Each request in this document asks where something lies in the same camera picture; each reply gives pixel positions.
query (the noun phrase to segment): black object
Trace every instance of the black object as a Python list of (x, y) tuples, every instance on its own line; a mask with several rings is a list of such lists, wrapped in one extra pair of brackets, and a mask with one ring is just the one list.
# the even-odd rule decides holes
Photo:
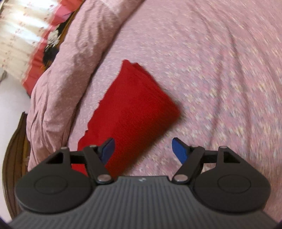
[[(64, 148), (56, 152), (18, 182), (16, 196), (24, 211), (10, 226), (15, 229), (276, 226), (262, 211), (270, 185), (246, 161), (227, 147), (206, 151), (203, 147), (187, 146), (179, 139), (174, 139), (174, 143), (179, 144), (174, 150), (184, 147), (188, 159), (172, 181), (165, 176), (119, 177), (114, 181), (101, 162), (101, 152), (113, 151), (109, 146), (91, 146), (79, 152)], [(214, 169), (201, 173), (204, 163), (215, 162)], [(84, 163), (89, 178), (72, 171), (71, 163)]]

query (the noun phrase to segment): red cloth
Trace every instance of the red cloth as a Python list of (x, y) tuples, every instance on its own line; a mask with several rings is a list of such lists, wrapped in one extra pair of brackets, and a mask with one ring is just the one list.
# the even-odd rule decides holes
[[(180, 110), (139, 64), (124, 60), (78, 142), (78, 150), (101, 145), (112, 137), (115, 151), (106, 164), (113, 177), (121, 175), (138, 156), (179, 118)], [(72, 168), (86, 174), (84, 165)]]

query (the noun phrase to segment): white floral curtain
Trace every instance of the white floral curtain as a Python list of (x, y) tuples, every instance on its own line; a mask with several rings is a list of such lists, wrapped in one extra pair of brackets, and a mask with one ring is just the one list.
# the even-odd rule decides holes
[(8, 0), (0, 14), (0, 67), (23, 80), (30, 56), (61, 0)]

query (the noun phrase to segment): wooden bed frame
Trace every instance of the wooden bed frame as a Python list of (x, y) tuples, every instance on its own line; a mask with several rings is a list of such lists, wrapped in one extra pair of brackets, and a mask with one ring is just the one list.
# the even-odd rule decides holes
[(12, 219), (21, 209), (14, 194), (17, 181), (27, 173), (30, 144), (26, 136), (27, 114), (22, 113), (19, 125), (13, 134), (4, 157), (2, 182), (5, 201)]

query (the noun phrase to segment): pink fabric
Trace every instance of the pink fabric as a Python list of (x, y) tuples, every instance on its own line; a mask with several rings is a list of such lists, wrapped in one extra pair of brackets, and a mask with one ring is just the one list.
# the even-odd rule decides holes
[(76, 106), (102, 53), (141, 0), (86, 0), (31, 95), (28, 170), (67, 144)]
[(270, 181), (265, 211), (281, 220), (281, 13), (276, 0), (146, 0), (92, 78), (70, 149), (122, 60), (137, 62), (182, 106), (183, 118), (127, 174), (172, 176), (180, 167), (173, 137), (206, 149), (227, 145)]

